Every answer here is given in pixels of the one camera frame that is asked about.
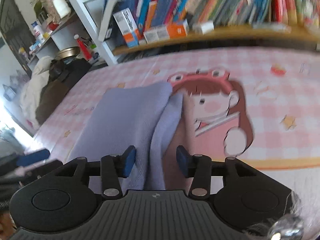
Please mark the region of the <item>purple and pink sweater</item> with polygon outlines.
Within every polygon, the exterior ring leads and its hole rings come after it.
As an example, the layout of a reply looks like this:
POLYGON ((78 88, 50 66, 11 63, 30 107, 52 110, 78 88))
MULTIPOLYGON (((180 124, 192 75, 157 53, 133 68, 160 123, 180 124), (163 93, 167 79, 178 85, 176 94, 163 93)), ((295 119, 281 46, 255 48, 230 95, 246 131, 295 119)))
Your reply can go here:
POLYGON ((99 161, 121 155, 135 146, 136 160, 130 176, 120 180, 127 190, 188 190, 176 148, 194 152, 193 102, 186 89, 173 90, 168 82, 146 87, 106 91, 86 122, 69 154, 99 161))

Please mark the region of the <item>cream white garment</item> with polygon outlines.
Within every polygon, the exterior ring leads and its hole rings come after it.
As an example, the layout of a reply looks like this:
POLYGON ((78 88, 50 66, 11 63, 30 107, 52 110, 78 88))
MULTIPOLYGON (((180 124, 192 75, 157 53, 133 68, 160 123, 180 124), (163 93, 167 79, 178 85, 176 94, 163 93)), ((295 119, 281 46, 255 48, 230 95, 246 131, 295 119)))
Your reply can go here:
POLYGON ((36 110, 40 105, 41 93, 49 82, 49 68, 53 58, 44 56, 39 59, 30 80, 24 85, 20 96, 20 107, 31 127, 38 130, 40 123, 36 119, 36 110))

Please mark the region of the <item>brown garment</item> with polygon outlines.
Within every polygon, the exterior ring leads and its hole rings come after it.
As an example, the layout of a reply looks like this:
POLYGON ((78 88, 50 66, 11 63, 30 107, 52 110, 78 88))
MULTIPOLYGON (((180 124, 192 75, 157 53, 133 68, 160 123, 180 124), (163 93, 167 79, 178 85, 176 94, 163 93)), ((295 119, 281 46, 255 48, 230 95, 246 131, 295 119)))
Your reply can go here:
POLYGON ((41 92, 40 103, 36 109, 36 121, 41 126, 55 111, 57 106, 73 87, 69 78, 61 81, 56 79, 50 81, 41 92))

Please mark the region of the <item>pink cartoon table mat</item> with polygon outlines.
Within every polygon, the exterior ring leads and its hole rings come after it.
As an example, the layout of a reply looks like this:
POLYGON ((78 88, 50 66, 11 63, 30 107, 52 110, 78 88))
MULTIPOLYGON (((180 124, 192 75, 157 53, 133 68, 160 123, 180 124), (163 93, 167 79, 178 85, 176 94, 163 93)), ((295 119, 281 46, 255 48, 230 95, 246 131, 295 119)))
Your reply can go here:
POLYGON ((69 154, 107 90, 168 82, 193 102, 194 152, 238 157, 297 194, 305 236, 319 234, 319 55, 287 49, 189 51, 86 74, 35 135, 53 158, 69 154))

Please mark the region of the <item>red tassel ornament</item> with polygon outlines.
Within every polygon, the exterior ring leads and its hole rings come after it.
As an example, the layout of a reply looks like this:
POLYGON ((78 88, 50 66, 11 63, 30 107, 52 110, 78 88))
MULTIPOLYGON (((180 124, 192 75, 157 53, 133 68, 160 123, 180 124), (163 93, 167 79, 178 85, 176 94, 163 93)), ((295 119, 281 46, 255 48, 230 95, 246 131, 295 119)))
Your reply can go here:
POLYGON ((80 40, 80 37, 79 37, 78 34, 75 34, 75 35, 74 35, 74 39, 76 40, 76 42, 77 42, 77 44, 78 44, 81 52, 83 53, 84 58, 85 58, 87 61, 89 61, 89 60, 92 58, 92 55, 91 55, 91 53, 89 52, 87 46, 84 44, 84 42, 82 42, 82 41, 80 40))

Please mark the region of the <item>brass bowl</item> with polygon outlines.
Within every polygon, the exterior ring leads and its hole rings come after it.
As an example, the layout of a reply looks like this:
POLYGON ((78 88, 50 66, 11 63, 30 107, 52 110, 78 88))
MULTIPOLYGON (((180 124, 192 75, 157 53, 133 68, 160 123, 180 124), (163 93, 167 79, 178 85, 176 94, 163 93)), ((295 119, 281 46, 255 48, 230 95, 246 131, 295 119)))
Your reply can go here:
POLYGON ((76 57, 80 54, 79 47, 69 47, 59 51, 55 57, 56 60, 69 59, 71 57, 76 57))

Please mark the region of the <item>lying white orange box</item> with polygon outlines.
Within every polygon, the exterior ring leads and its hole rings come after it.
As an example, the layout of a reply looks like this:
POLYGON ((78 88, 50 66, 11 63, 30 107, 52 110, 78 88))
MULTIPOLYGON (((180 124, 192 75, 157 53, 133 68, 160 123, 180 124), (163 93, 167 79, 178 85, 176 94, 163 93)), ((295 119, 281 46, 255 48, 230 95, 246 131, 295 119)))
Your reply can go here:
POLYGON ((144 38, 147 43, 170 40, 174 38, 186 37, 189 33, 188 21, 179 21, 160 25, 144 31, 144 38))

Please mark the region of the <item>white charger block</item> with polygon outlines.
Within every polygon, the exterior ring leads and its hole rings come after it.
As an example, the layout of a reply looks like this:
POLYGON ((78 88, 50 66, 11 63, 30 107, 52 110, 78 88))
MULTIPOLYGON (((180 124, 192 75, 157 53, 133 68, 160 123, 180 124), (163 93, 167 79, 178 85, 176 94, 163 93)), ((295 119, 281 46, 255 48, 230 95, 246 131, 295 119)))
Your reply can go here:
POLYGON ((192 29, 196 34, 204 35, 214 30, 214 23, 213 21, 195 23, 193 24, 192 29))

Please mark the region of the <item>upright white orange box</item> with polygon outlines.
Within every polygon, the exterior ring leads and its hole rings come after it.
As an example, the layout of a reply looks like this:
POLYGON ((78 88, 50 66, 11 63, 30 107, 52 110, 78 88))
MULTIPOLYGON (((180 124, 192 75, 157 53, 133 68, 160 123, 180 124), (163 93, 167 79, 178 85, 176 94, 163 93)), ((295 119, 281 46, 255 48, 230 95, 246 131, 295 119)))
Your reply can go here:
POLYGON ((139 45, 140 33, 129 8, 113 14, 119 30, 128 47, 139 45))

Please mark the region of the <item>wooden bookshelf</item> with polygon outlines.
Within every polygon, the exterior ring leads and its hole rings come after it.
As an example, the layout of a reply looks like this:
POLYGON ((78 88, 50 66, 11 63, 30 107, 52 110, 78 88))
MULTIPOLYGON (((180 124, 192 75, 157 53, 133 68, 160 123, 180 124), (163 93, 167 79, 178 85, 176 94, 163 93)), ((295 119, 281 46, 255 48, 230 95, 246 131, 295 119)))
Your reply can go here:
POLYGON ((108 63, 119 55, 215 40, 319 42, 319 0, 31 0, 45 37, 76 13, 79 38, 108 63))

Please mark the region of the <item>white leaning book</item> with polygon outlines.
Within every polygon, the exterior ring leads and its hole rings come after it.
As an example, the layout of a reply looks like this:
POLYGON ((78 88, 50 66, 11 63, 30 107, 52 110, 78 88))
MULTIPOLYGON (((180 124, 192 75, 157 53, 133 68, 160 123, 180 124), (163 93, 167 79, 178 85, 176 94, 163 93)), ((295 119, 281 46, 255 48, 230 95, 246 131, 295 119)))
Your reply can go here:
POLYGON ((112 17, 112 12, 113 12, 113 9, 116 4, 117 4, 116 0, 107 0, 107 2, 106 2, 103 16, 101 19, 99 35, 98 35, 98 40, 100 42, 104 42, 104 40, 106 39, 106 34, 107 34, 107 30, 108 30, 110 20, 112 17))

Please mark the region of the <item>row of colourful books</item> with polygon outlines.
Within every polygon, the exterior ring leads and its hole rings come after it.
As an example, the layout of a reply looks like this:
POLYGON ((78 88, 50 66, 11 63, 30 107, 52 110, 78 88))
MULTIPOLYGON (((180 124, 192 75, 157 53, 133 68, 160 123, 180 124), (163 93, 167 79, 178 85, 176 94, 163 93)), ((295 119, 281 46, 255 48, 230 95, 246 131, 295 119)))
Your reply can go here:
POLYGON ((113 13, 129 8, 140 33, 150 28, 187 20, 213 21, 215 26, 264 21, 270 0, 122 0, 113 13))

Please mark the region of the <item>red dictionary books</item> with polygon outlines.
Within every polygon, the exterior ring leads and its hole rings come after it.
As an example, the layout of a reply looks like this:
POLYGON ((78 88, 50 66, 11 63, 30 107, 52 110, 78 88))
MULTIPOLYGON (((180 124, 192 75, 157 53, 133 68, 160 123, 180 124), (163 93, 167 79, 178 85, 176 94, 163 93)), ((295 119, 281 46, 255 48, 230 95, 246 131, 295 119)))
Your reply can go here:
POLYGON ((319 0, 271 0, 272 21, 319 28, 319 0))

